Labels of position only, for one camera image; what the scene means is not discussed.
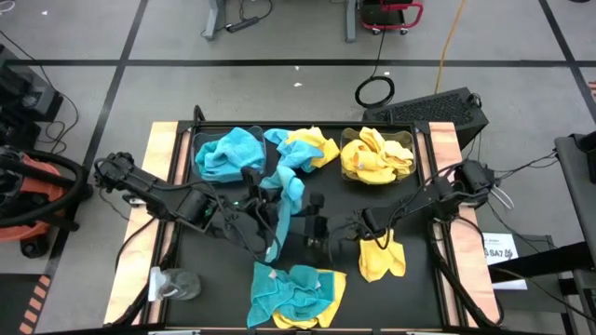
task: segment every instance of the gray floor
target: gray floor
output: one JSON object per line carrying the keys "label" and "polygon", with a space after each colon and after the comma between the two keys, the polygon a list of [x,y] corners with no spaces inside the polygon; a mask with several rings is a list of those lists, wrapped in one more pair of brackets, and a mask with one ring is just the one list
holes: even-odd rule
{"label": "gray floor", "polygon": [[[19,1],[0,17],[0,29],[38,59],[117,60],[140,0]],[[237,21],[230,1],[229,21]],[[386,60],[436,60],[457,9],[457,0],[426,0],[421,24],[406,36],[388,34]],[[130,54],[140,60],[374,59],[380,38],[360,27],[358,41],[344,43],[344,7],[322,0],[274,0],[269,18],[236,34],[220,32],[207,43],[199,36],[206,1],[150,0]],[[596,60],[596,2],[550,0],[577,60]],[[247,3],[247,15],[265,10]],[[10,44],[7,46],[18,53]],[[470,0],[448,52],[449,60],[564,60],[537,0]],[[97,156],[131,152],[141,160],[154,121],[189,119],[195,104],[210,120],[359,120],[354,89],[372,67],[127,67],[119,84]],[[78,105],[78,126],[66,138],[65,155],[82,162],[115,74],[112,66],[47,67],[54,85]],[[396,82],[394,101],[432,93],[435,67],[380,67]],[[596,69],[582,69],[596,80]],[[566,67],[444,70],[441,89],[469,87],[479,93],[490,120],[483,131],[481,161],[514,168],[547,154],[553,140],[590,132],[594,121]],[[370,100],[383,95],[369,89]],[[59,119],[74,121],[64,104]],[[516,207],[503,213],[520,233],[552,235],[556,245],[582,240],[561,169],[524,170],[503,184]],[[122,210],[127,210],[117,203]],[[485,208],[478,211],[486,232],[505,232]],[[83,204],[61,256],[37,331],[98,327],[113,282],[114,258],[126,223],[103,202]],[[47,258],[24,259],[14,244],[0,245],[3,273],[41,273]],[[556,315],[507,310],[514,329],[562,331]]]}

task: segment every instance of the wooden frame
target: wooden frame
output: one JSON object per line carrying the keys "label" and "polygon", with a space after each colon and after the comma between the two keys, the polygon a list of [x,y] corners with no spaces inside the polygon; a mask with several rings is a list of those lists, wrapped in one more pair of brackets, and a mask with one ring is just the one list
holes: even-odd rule
{"label": "wooden frame", "polygon": [[[459,151],[454,125],[452,123],[430,123],[429,127],[437,168],[441,169],[453,163],[460,162],[462,155]],[[154,122],[147,143],[142,168],[163,180],[166,180],[169,174],[169,164],[172,158],[177,128],[177,122]],[[429,176],[430,168],[425,139],[422,134],[418,134],[417,139],[420,148],[420,163],[425,176]],[[182,154],[179,155],[177,163],[175,183],[180,183],[183,180],[183,167],[186,164],[186,152],[189,144],[190,133],[186,131],[183,133],[182,145],[180,147],[180,153]],[[460,215],[476,223],[476,214],[472,208],[461,207]],[[145,208],[134,208],[130,213],[130,222],[125,239],[136,232],[149,219],[150,217],[146,213]],[[168,247],[171,228],[172,226],[170,224],[164,236],[162,250],[166,250]],[[122,253],[104,318],[105,323],[118,319],[146,283],[156,243],[156,235],[157,223],[139,234]],[[496,321],[499,318],[499,313],[488,266],[484,259],[481,237],[473,227],[461,221],[455,221],[451,229],[451,238],[453,240],[455,261],[461,283],[483,312],[491,320]],[[459,322],[453,290],[444,277],[442,284],[449,323],[453,326],[458,326]],[[151,314],[149,315],[150,322],[157,322],[159,304],[160,302],[158,301],[152,306]],[[469,315],[467,315],[467,321],[471,327],[475,325]]]}

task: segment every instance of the transparent container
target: transparent container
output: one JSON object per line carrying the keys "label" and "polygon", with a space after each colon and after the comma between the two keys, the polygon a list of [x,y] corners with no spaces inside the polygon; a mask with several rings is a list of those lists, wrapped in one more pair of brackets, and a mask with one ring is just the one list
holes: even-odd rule
{"label": "transparent container", "polygon": [[[262,168],[257,169],[257,171],[263,176],[264,175],[264,167],[266,166],[266,163],[267,163],[267,150],[266,150],[266,146],[265,146],[265,142],[264,142],[263,129],[259,126],[252,126],[248,129],[246,129],[246,128],[243,128],[243,129],[248,131],[252,136],[254,136],[254,138],[258,142],[260,142],[263,145],[264,163],[263,163]],[[205,144],[207,142],[211,142],[211,141],[217,141],[227,134],[228,133],[207,134],[207,133],[199,132],[193,137],[193,157],[192,157],[191,161],[192,161],[193,171],[195,172],[195,175],[197,175],[201,180],[202,180],[201,173],[198,170],[198,164],[195,162],[196,154],[198,154],[198,151],[201,149],[203,144]],[[241,172],[230,173],[230,174],[222,176],[221,181],[210,181],[210,182],[229,182],[229,181],[242,181],[242,173]]]}
{"label": "transparent container", "polygon": [[151,268],[149,282],[149,302],[164,298],[190,300],[200,293],[198,275],[184,269],[161,271],[158,266]]}
{"label": "transparent container", "polygon": [[[406,175],[406,174],[397,174],[396,173],[396,179],[394,181],[392,181],[391,183],[400,182],[400,181],[404,180],[405,178],[409,177],[410,175],[414,174],[414,172],[416,171],[416,162],[418,160],[418,157],[416,157],[416,150],[413,145],[412,134],[408,131],[400,131],[400,132],[393,133],[393,134],[389,134],[389,133],[380,133],[380,134],[384,140],[397,141],[401,144],[401,146],[403,148],[410,150],[413,154],[413,161],[412,161],[412,167],[410,169],[410,174]],[[344,146],[346,146],[348,143],[350,143],[353,140],[360,140],[360,132],[356,131],[350,127],[344,129],[344,131],[342,131],[342,139],[340,141],[340,147],[341,147],[340,150],[343,150]],[[363,182],[358,178],[356,173],[344,169],[343,164],[342,164],[342,178],[344,178],[344,180],[346,180],[346,181]]]}

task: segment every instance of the clear plastic bowl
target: clear plastic bowl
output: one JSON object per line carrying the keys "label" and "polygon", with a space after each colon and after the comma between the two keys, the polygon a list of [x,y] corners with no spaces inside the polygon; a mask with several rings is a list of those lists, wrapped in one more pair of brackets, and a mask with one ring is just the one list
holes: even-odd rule
{"label": "clear plastic bowl", "polygon": [[[266,146],[264,143],[263,129],[259,126],[252,126],[250,128],[243,127],[243,129],[248,131],[252,136],[254,136],[254,138],[258,142],[260,142],[263,145],[264,163],[263,163],[263,168],[258,170],[258,172],[261,174],[261,176],[263,176],[264,175],[264,167],[266,166],[266,163],[267,163],[267,150],[266,150]],[[210,141],[217,141],[227,134],[228,133],[207,134],[207,133],[199,132],[193,137],[193,157],[192,157],[193,171],[195,172],[195,175],[197,175],[201,180],[202,180],[202,178],[201,178],[200,171],[198,170],[198,164],[195,161],[196,154],[198,154],[198,151],[201,149],[203,144],[210,142]],[[242,173],[241,172],[230,173],[228,175],[223,176],[222,180],[219,182],[229,182],[229,181],[242,181]]]}
{"label": "clear plastic bowl", "polygon": [[[394,181],[392,181],[391,183],[397,183],[400,182],[402,180],[404,180],[405,178],[411,176],[412,174],[414,174],[414,172],[416,171],[416,162],[418,160],[418,158],[416,157],[416,150],[413,147],[413,136],[410,132],[408,131],[400,131],[397,133],[393,133],[393,134],[387,134],[387,133],[380,133],[381,136],[383,136],[383,139],[385,139],[386,141],[397,141],[401,144],[402,147],[410,150],[413,154],[413,165],[412,165],[412,169],[410,171],[410,174],[408,175],[398,175],[396,174],[396,179]],[[344,150],[344,146],[347,145],[348,143],[350,143],[353,140],[360,140],[360,132],[356,131],[352,128],[346,128],[344,129],[344,131],[342,131],[342,139],[340,142],[340,146],[341,146],[341,150]],[[342,178],[344,178],[347,181],[360,181],[362,182],[358,176],[356,175],[356,173],[348,171],[346,169],[344,169],[344,166],[342,165]]]}

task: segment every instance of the cart wheel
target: cart wheel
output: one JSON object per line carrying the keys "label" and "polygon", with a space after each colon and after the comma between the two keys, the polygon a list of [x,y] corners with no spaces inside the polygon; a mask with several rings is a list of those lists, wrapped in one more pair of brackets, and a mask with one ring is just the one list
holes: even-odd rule
{"label": "cart wheel", "polygon": [[30,259],[44,256],[48,249],[49,243],[47,242],[47,236],[45,234],[20,241],[20,252]]}

